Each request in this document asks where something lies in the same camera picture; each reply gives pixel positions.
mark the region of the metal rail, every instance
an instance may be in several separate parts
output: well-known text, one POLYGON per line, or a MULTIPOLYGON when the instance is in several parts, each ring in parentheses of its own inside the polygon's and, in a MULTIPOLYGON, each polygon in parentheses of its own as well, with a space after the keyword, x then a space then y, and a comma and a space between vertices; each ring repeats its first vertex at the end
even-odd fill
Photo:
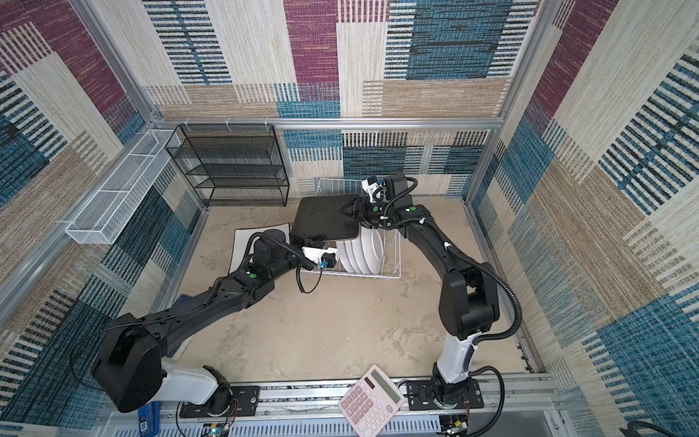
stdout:
POLYGON ((278 118, 278 117, 212 117, 156 120, 158 129, 174 129, 179 124, 271 124, 277 129, 498 129, 501 117, 415 117, 415 118, 278 118))

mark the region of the wire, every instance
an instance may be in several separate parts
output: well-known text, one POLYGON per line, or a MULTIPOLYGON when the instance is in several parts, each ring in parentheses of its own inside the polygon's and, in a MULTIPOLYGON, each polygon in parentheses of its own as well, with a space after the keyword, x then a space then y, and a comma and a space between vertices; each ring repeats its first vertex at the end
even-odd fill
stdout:
POLYGON ((315 286, 313 287, 313 289, 311 291, 307 292, 303 288, 303 284, 301 283, 301 266, 296 267, 296 285, 298 285, 298 289, 299 289, 299 291, 301 291, 301 293, 304 293, 304 294, 313 293, 315 291, 315 289, 318 287, 318 284, 320 283, 320 278, 322 276, 323 276, 323 269, 321 268, 320 274, 318 275, 318 281, 315 283, 315 286))
POLYGON ((667 429, 662 429, 658 425, 653 425, 652 423, 643 422, 642 420, 631 420, 631 421, 626 423, 626 428, 628 428, 630 430, 632 429, 633 431, 636 431, 637 427, 652 429, 653 431, 657 431, 660 434, 663 434, 664 436, 668 436, 668 437, 678 437, 677 434, 673 434, 673 433, 669 432, 667 429))
MULTIPOLYGON (((495 376, 498 377, 498 382, 500 383, 500 402, 498 402, 498 407, 495 410, 495 414, 493 415, 493 417, 490 418, 490 421, 488 421, 488 423, 486 423, 484 427, 482 427, 481 429, 479 429, 478 431, 476 431, 472 434, 463 435, 463 437, 482 436, 483 434, 488 432, 488 430, 490 430, 490 428, 493 427, 495 422, 497 422, 498 419, 500 418, 500 414, 502 414, 502 412, 503 412, 503 406, 505 405, 505 381, 503 381, 503 376, 500 374, 500 372, 498 372, 498 369, 494 368, 493 366, 483 366, 476 371, 469 372, 469 375, 477 376, 477 375, 480 375, 481 373, 485 373, 487 371, 491 371, 491 372, 495 373, 495 376)), ((466 403, 466 415, 467 415, 467 417, 468 417, 469 412, 470 412, 470 408, 468 407, 468 402, 467 402, 466 403)))
POLYGON ((386 206, 384 206, 384 212, 381 214, 384 217, 388 217, 387 212, 388 212, 389 208, 393 206, 395 201, 397 201, 401 197, 409 195, 415 188, 417 188, 417 179, 411 178, 408 176, 406 176, 405 179, 412 182, 412 185, 409 186, 408 188, 404 189, 402 192, 398 193, 398 195, 396 197, 394 197, 393 199, 391 199, 391 201, 389 203, 386 203, 386 206))
POLYGON ((187 434, 182 432, 182 429, 180 429, 180 422, 178 421, 178 416, 180 415, 180 405, 182 402, 177 402, 177 410, 175 410, 175 425, 177 426, 177 430, 182 434, 182 437, 187 437, 187 434))
POLYGON ((162 322, 166 322, 167 320, 172 320, 172 319, 175 319, 175 318, 177 318, 177 317, 182 317, 183 315, 187 315, 187 314, 193 313, 194 311, 198 310, 202 305, 197 306, 196 308, 192 308, 191 310, 185 311, 185 312, 183 312, 183 313, 169 315, 169 316, 165 317, 164 319, 151 320, 151 321, 149 321, 149 322, 134 322, 134 323, 118 324, 118 325, 113 326, 113 327, 108 327, 108 328, 102 329, 102 330, 100 330, 100 331, 97 331, 97 332, 93 333, 91 336, 88 336, 88 337, 83 338, 82 340, 78 341, 75 345, 73 345, 73 347, 71 348, 71 353, 70 353, 70 355, 68 356, 68 368, 69 368, 70 371, 71 371, 71 375, 72 375, 73 378, 75 378, 75 380, 78 381, 78 382, 80 383, 80 385, 82 385, 83 387, 87 387, 87 388, 89 388, 89 389, 93 389, 93 390, 97 390, 97 391, 99 391, 99 392, 103 392, 104 390, 102 390, 101 388, 95 387, 94 385, 90 385, 90 384, 87 384, 86 382, 83 382, 83 381, 78 377, 78 375, 75 373, 75 363, 76 363, 77 360, 78 360, 78 359, 77 359, 77 355, 76 355, 76 353, 75 353, 75 349, 76 349, 79 345, 82 345, 83 343, 85 343, 85 342, 88 341, 88 340, 93 340, 95 336, 98 336, 99 334, 102 334, 103 332, 110 331, 110 330, 112 330, 112 329, 116 329, 116 328, 126 328, 126 327, 133 327, 133 326, 138 326, 138 325, 146 325, 146 324, 154 324, 154 323, 162 323, 162 322))
POLYGON ((468 429, 470 428, 470 422, 468 421, 468 417, 471 414, 471 406, 468 405, 468 399, 466 396, 463 397, 463 405, 466 407, 466 418, 464 419, 464 422, 466 422, 466 432, 468 432, 468 429))
MULTIPOLYGON (((400 222, 393 223, 387 230, 395 229, 397 227, 403 226, 404 224, 407 223, 420 223, 420 220, 422 218, 418 217, 411 217, 407 218, 404 220, 401 220, 400 222)), ((508 299, 510 302, 512 302, 512 312, 514 313, 514 317, 512 319, 512 324, 510 327, 503 332, 497 333, 497 334, 483 334, 481 336, 478 336, 473 339, 473 344, 477 345, 481 341, 488 341, 488 340, 504 340, 505 338, 511 337, 514 335, 514 333, 517 332, 519 327, 521 326, 522 323, 522 308, 521 305, 519 304, 519 299, 517 296, 514 294, 510 286, 502 279, 500 276, 497 275, 494 271, 492 271, 490 268, 487 268, 483 265, 481 265, 478 261, 475 259, 466 256, 460 249, 458 249, 455 245, 451 244, 449 242, 449 239, 447 238, 446 235, 442 232, 439 227, 437 227, 436 224, 431 223, 427 220, 424 220, 422 223, 420 223, 423 226, 427 226, 428 228, 432 229, 436 234, 437 237, 439 237, 440 240, 445 244, 446 250, 448 253, 451 255, 454 255, 456 258, 460 259, 461 261, 467 263, 468 265, 477 268, 480 270, 484 275, 489 276, 492 280, 498 283, 500 287, 503 289, 505 294, 507 295, 508 299)))

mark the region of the black mesh shelving unit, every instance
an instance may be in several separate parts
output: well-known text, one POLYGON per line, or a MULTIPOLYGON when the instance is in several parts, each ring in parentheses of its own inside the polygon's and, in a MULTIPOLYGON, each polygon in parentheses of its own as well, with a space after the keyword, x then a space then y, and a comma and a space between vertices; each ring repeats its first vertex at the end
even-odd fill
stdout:
POLYGON ((274 127, 181 124, 166 149, 207 206, 286 206, 289 177, 274 127))

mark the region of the white plate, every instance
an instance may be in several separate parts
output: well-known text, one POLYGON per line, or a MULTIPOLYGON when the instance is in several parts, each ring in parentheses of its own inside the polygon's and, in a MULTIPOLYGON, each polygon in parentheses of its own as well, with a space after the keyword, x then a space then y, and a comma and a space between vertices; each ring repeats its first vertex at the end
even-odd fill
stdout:
POLYGON ((352 268, 352 263, 350 263, 350 258, 347 256, 344 241, 338 241, 338 259, 340 260, 340 265, 344 267, 348 273, 355 272, 352 268))
POLYGON ((361 236, 352 240, 352 252, 359 271, 365 275, 370 275, 371 270, 369 270, 369 265, 366 263, 366 259, 364 259, 364 249, 361 248, 361 236))
POLYGON ((384 264, 384 245, 378 229, 361 227, 361 248, 371 273, 380 274, 384 264))
POLYGON ((359 267, 356 265, 356 260, 354 259, 354 251, 352 250, 352 241, 351 240, 346 240, 346 241, 338 241, 338 243, 342 243, 345 245, 345 253, 347 254, 347 259, 349 260, 349 266, 354 270, 353 272, 350 273, 361 273, 359 271, 359 267))

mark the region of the white mesh basket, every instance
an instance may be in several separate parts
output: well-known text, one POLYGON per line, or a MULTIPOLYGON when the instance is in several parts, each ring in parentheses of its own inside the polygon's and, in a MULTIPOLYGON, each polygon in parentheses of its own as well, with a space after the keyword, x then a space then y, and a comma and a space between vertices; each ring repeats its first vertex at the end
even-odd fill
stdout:
POLYGON ((66 228, 78 244, 113 244, 170 159, 165 143, 179 141, 171 130, 153 129, 66 228))
MULTIPOLYGON (((340 194, 361 192, 361 179, 318 178, 317 184, 316 196, 338 196, 340 194)), ((381 230, 380 235, 384 247, 384 260, 381 265, 381 271, 377 275, 350 273, 345 270, 340 260, 333 268, 324 269, 323 274, 357 276, 360 278, 399 279, 401 277, 401 236, 397 230, 388 232, 381 230)), ((329 244, 332 247, 336 247, 335 243, 329 244)), ((319 270, 316 268, 307 272, 319 273, 319 270)))

